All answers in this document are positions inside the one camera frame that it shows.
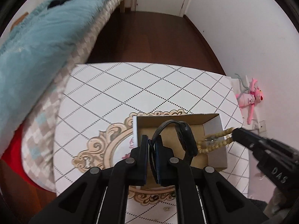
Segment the checkered bed sheet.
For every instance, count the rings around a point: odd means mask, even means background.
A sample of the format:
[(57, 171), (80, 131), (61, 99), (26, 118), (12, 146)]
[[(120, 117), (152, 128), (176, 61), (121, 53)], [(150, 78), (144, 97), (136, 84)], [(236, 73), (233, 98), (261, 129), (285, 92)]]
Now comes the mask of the checkered bed sheet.
[(71, 72), (85, 64), (96, 39), (123, 0), (108, 0), (92, 20), (87, 31), (75, 43), (66, 64), (39, 98), (25, 120), (21, 139), (21, 166), (25, 175), (39, 187), (55, 192), (53, 171), (54, 136), (60, 105)]

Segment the red cloth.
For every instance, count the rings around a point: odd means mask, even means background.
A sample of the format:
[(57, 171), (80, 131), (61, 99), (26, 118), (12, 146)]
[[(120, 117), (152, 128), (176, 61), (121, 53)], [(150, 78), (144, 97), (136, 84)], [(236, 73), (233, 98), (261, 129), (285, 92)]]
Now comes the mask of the red cloth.
[(15, 131), (9, 147), (1, 157), (22, 180), (30, 185), (55, 193), (53, 173), (54, 127), (42, 127), (37, 133), (44, 136), (29, 136), (33, 131), (23, 124)]

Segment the teal fluffy blanket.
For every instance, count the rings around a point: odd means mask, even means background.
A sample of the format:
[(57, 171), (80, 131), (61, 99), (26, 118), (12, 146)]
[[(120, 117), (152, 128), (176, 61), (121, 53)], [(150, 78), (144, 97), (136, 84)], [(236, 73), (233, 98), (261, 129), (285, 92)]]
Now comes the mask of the teal fluffy blanket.
[(1, 46), (1, 151), (109, 0), (45, 1)]

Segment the white patterned tablecloth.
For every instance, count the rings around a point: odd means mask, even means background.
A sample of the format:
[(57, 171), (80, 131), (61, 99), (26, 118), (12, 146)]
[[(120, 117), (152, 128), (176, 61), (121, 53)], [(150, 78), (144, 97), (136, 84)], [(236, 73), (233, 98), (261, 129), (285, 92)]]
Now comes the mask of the white patterned tablecloth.
[[(79, 65), (63, 93), (54, 138), (56, 195), (92, 167), (110, 168), (130, 157), (142, 135), (152, 138), (164, 121), (187, 119), (194, 137), (243, 126), (237, 86), (224, 75), (174, 65)], [(231, 143), (200, 154), (192, 166), (220, 167), (220, 174), (248, 196), (249, 153)], [(174, 188), (130, 187), (125, 223), (177, 223)]]

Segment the silver pendant charm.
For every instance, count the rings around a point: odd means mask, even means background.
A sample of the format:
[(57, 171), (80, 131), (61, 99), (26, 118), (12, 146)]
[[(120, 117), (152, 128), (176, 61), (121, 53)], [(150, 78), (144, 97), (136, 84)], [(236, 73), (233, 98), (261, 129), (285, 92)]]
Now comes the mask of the silver pendant charm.
[(217, 140), (218, 140), (217, 136), (207, 136), (207, 138), (205, 139), (205, 142), (213, 143), (213, 142), (216, 142)]

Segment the pink panther plush toy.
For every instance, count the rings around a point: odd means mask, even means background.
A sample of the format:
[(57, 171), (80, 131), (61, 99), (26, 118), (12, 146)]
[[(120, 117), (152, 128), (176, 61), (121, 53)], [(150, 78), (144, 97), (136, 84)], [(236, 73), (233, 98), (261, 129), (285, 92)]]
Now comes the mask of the pink panther plush toy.
[(262, 90), (258, 87), (257, 79), (252, 78), (248, 87), (249, 91), (247, 93), (236, 94), (236, 98), (240, 108), (248, 108), (247, 124), (250, 125), (253, 120), (254, 108), (256, 104), (263, 101), (264, 96)]

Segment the white power strip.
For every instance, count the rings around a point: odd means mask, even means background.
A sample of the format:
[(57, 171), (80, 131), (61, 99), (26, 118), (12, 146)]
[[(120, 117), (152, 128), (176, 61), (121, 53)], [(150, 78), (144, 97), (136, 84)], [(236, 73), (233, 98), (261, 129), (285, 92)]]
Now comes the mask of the white power strip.
[(257, 133), (258, 135), (266, 134), (266, 132), (267, 132), (266, 121), (265, 120), (262, 120), (262, 121), (254, 120), (253, 124), (252, 124), (252, 130), (255, 133)]

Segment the white cardboard box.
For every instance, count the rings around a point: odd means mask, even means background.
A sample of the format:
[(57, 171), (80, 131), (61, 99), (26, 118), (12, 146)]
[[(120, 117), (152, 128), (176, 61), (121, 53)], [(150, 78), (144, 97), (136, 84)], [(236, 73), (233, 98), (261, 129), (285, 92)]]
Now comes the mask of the white cardboard box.
[(132, 115), (134, 142), (141, 144), (141, 137), (148, 136), (155, 143), (162, 138), (163, 146), (171, 148), (175, 157), (191, 157), (191, 166), (212, 166), (217, 170), (228, 167), (226, 147), (212, 146), (224, 140), (223, 136), (212, 140), (223, 131), (218, 113), (187, 114), (184, 110), (155, 111)]

